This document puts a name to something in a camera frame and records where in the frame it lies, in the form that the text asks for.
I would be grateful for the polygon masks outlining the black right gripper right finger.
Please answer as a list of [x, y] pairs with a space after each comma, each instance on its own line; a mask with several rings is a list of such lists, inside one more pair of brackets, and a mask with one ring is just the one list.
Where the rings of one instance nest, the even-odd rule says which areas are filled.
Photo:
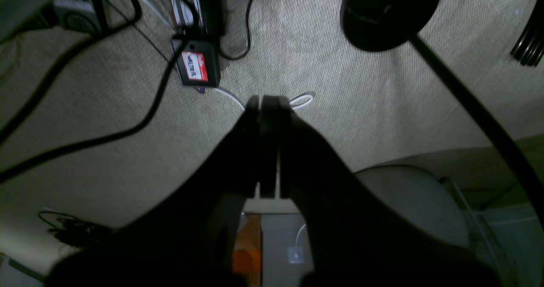
[[499, 287], [495, 271], [469, 250], [403, 219], [370, 192], [285, 97], [260, 111], [261, 196], [278, 177], [307, 223], [314, 270], [302, 287]]

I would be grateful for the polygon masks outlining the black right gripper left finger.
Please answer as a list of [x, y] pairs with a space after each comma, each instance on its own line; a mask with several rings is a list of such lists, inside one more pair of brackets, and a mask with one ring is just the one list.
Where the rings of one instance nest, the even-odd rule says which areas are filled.
[[199, 169], [148, 213], [53, 267], [47, 287], [246, 287], [232, 271], [257, 186], [259, 99]]

